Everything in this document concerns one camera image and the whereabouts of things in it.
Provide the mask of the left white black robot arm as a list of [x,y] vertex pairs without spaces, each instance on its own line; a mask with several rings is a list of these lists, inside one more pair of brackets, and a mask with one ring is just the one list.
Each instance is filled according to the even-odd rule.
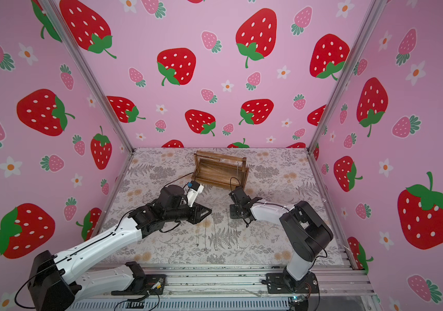
[[196,181],[187,186],[165,186],[157,199],[127,212],[107,231],[57,254],[38,254],[24,284],[32,298],[32,308],[67,310],[77,301],[104,293],[148,295],[159,279],[152,277],[149,283],[149,277],[135,261],[108,270],[91,269],[116,251],[162,231],[168,222],[202,222],[212,212],[195,201],[204,187]]

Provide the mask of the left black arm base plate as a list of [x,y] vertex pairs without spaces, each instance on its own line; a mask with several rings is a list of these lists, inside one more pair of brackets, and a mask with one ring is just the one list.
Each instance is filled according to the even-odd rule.
[[128,291],[131,295],[145,295],[149,294],[150,292],[153,295],[162,295],[165,285],[165,274],[151,274],[135,279],[129,286]]

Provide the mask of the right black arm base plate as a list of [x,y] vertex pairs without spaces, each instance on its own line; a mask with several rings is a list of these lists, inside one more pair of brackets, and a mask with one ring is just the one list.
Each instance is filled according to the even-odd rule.
[[301,280],[296,281],[284,271],[267,273],[262,284],[267,286],[269,294],[318,294],[319,285],[316,275],[308,272]]

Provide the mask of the wooden jewelry display stand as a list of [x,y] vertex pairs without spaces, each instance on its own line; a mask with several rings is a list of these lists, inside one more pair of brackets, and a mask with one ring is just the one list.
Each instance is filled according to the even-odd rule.
[[203,185],[229,190],[246,186],[249,177],[247,158],[198,150],[194,162],[193,178]]

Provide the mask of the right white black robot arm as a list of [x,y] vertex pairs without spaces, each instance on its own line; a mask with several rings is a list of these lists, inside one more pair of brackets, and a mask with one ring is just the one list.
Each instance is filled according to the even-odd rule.
[[294,290],[310,275],[320,253],[328,256],[326,247],[334,234],[308,202],[300,201],[289,207],[268,203],[259,197],[251,198],[242,187],[236,187],[229,196],[233,201],[232,219],[242,219],[246,225],[259,221],[282,226],[293,248],[283,272],[283,282],[289,289]]

